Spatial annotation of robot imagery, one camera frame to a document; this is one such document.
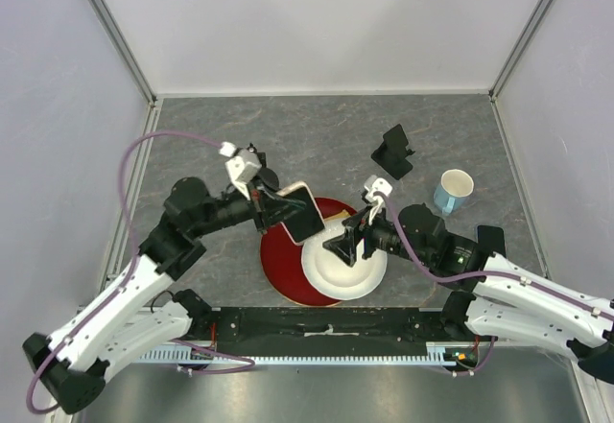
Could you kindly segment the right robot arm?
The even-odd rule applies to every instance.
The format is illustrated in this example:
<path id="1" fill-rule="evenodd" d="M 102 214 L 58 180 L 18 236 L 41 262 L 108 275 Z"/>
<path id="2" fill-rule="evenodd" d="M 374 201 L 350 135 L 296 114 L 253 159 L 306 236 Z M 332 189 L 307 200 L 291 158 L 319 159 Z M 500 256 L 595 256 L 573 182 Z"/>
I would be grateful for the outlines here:
<path id="1" fill-rule="evenodd" d="M 448 231 L 424 204 L 388 217 L 369 207 L 342 221 L 323 248 L 348 266 L 384 251 L 411 261 L 450 291 L 439 316 L 450 340 L 520 341 L 576 362 L 613 381 L 613 303 L 583 294 L 511 262 L 503 254 Z"/>

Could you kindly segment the black clamp phone stand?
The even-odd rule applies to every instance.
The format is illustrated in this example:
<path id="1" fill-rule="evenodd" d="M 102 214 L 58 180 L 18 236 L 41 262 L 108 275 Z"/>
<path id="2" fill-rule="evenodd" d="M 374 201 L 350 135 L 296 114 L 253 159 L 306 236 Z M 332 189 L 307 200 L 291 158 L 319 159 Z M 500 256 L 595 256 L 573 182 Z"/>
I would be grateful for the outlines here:
<path id="1" fill-rule="evenodd" d="M 248 145 L 247 150 L 251 153 L 254 153 L 261 164 L 261 168 L 258 172 L 258 177 L 261 179 L 261 181 L 273 191 L 278 191 L 279 178 L 275 171 L 268 167 L 266 154 L 264 152 L 259 151 L 252 143 Z"/>

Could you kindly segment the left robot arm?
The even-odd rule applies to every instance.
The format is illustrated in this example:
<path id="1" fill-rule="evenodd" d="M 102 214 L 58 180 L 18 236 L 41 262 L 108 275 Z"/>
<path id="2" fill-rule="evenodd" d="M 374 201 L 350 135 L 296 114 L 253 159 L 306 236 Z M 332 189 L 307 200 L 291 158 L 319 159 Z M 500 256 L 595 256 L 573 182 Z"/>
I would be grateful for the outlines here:
<path id="1" fill-rule="evenodd" d="M 55 400 L 49 410 L 74 414 L 88 407 L 120 370 L 148 350 L 210 329 L 208 305 L 192 291 L 176 294 L 163 309 L 130 324 L 133 315 L 168 289 L 205 253 L 201 237 L 253 221 L 266 231 L 283 224 L 298 239 L 323 228 L 311 191 L 303 182 L 275 190 L 260 176 L 244 191 L 212 196 L 197 177 L 180 179 L 164 202 L 157 226 L 135 247 L 129 264 L 80 313 L 49 335 L 31 334 L 22 344 L 35 374 Z"/>

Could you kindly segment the black folding phone stand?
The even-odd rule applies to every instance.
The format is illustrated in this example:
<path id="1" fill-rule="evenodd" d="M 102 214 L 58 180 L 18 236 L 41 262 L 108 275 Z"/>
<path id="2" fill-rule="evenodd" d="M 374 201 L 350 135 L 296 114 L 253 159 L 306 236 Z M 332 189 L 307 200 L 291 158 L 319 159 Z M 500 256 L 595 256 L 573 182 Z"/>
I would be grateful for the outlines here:
<path id="1" fill-rule="evenodd" d="M 413 169 L 408 157 L 414 154 L 406 132 L 397 124 L 383 134 L 382 143 L 370 158 L 395 180 L 400 180 Z"/>

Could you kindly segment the pink case smartphone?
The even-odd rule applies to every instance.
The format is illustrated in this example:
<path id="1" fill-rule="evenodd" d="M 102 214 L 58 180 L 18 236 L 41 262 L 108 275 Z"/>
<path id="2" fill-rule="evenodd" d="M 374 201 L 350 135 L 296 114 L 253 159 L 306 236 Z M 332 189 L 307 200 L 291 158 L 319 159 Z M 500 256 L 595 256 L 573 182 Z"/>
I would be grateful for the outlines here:
<path id="1" fill-rule="evenodd" d="M 317 202 L 306 182 L 297 181 L 278 192 L 288 207 L 283 227 L 295 245 L 301 245 L 325 229 Z"/>

